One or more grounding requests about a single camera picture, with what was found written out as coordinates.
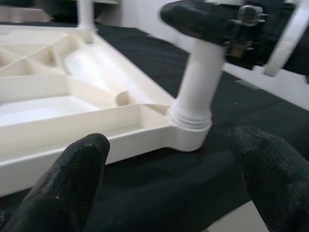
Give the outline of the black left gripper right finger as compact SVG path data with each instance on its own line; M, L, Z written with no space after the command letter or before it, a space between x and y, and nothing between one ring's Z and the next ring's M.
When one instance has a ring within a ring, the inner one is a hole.
M270 232L309 230L309 163L287 141L252 126L228 132L251 201Z

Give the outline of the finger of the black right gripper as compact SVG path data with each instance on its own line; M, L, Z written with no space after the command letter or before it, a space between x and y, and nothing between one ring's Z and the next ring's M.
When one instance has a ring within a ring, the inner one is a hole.
M184 35L223 46L233 34L239 6L201 0L180 0L160 10L164 23Z

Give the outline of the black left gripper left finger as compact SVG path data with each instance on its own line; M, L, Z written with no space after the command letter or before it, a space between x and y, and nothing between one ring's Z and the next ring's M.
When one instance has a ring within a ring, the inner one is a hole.
M104 177L110 142L101 133L70 144L38 179L3 232L82 232Z

